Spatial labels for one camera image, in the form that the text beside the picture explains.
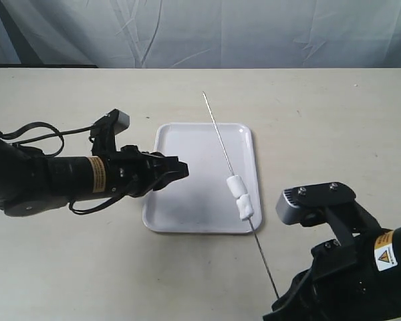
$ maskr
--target orange label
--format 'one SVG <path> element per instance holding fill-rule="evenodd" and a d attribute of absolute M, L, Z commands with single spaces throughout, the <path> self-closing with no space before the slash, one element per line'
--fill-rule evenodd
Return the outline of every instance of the orange label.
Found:
<path fill-rule="evenodd" d="M 94 172 L 93 193 L 102 193 L 106 190 L 106 168 L 100 157 L 88 157 Z"/>
<path fill-rule="evenodd" d="M 392 244 L 393 234 L 394 231 L 391 231 L 379 236 L 374 244 L 374 249 L 380 249 L 381 247 Z"/>

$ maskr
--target white tray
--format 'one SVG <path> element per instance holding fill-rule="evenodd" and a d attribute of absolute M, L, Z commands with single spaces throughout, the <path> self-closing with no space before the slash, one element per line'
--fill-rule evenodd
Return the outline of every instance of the white tray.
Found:
<path fill-rule="evenodd" d="M 247 186 L 255 214 L 254 228 L 261 224 L 261 205 L 253 140 L 242 124 L 218 124 L 233 170 Z M 248 233 L 248 222 L 239 219 L 236 201 L 227 187 L 231 174 L 211 123 L 172 123 L 158 129 L 155 150 L 178 156 L 188 164 L 190 175 L 146 196 L 143 222 L 163 233 Z"/>

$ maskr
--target yellow warning sticker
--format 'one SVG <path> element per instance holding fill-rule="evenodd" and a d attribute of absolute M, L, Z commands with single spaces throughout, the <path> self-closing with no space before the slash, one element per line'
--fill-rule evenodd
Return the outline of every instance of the yellow warning sticker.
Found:
<path fill-rule="evenodd" d="M 106 190 L 106 168 L 102 159 L 97 156 L 88 157 L 92 165 L 92 171 L 94 173 L 94 188 L 93 193 L 102 193 Z"/>
<path fill-rule="evenodd" d="M 393 235 L 394 231 L 387 232 L 379 236 L 374 244 L 374 258 L 379 271 L 385 271 L 398 265 L 392 245 Z"/>

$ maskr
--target white backdrop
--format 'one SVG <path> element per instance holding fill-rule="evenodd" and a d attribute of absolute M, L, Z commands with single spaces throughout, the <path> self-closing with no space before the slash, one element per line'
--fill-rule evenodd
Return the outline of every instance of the white backdrop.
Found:
<path fill-rule="evenodd" d="M 2 2 L 45 64 L 401 67 L 401 0 Z"/>

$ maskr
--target beige table surface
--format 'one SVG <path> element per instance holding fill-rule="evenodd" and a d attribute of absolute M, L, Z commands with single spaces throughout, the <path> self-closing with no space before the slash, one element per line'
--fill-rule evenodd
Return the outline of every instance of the beige table surface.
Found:
<path fill-rule="evenodd" d="M 221 122 L 255 135 L 265 224 L 279 291 L 311 264 L 326 226 L 288 227 L 282 189 L 341 181 L 382 226 L 401 226 L 401 70 L 0 70 L 0 130 L 35 120 L 61 130 L 113 108 L 119 146 L 151 150 L 168 122 Z M 58 142 L 40 146 L 52 151 Z M 63 155 L 89 155 L 86 134 Z M 158 235 L 142 200 L 85 217 L 66 208 L 26 219 L 0 212 L 0 320 L 260 320 L 274 295 L 252 236 Z"/>

